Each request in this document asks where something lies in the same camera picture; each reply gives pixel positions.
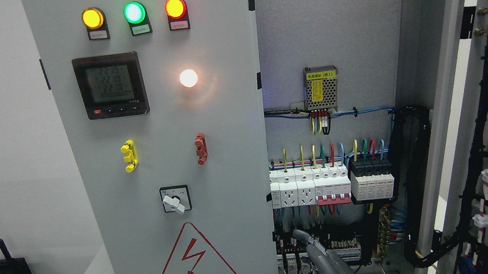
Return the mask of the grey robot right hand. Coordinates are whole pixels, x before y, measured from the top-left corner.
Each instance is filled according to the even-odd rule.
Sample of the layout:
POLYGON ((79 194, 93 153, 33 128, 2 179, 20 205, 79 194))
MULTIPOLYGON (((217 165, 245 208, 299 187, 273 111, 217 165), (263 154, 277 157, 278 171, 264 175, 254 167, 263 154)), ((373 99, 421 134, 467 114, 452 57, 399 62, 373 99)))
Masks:
POLYGON ((318 274, 355 274, 355 272, 335 253, 327 249, 308 232, 293 230, 294 238, 307 243, 306 252, 318 274))

